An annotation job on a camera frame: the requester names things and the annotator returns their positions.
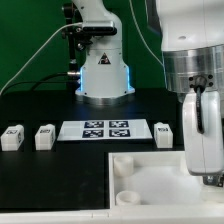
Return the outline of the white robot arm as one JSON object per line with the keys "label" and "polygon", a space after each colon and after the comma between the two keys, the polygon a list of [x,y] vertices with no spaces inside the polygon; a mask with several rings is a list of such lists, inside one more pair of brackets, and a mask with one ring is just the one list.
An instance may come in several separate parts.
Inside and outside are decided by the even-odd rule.
{"label": "white robot arm", "polygon": [[[79,98],[94,103],[132,94],[122,57],[122,23],[102,0],[72,0],[82,22],[86,61]],[[166,88],[184,97],[182,127],[187,169],[206,185],[224,186],[224,0],[152,0],[162,31]]]}

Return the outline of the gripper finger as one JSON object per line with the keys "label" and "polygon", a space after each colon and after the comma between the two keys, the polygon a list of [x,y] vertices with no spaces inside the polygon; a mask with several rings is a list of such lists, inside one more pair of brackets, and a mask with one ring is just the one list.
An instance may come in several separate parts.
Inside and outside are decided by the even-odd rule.
{"label": "gripper finger", "polygon": [[222,187],[223,186],[223,176],[222,175],[204,176],[203,183],[208,186]]}

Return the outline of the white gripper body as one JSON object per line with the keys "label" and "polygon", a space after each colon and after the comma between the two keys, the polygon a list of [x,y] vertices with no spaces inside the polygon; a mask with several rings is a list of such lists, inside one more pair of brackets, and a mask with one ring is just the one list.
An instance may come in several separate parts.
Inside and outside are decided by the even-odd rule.
{"label": "white gripper body", "polygon": [[224,145],[219,93],[204,92],[201,107],[203,134],[198,132],[196,94],[186,95],[182,125],[187,169],[194,176],[220,174],[224,170]]}

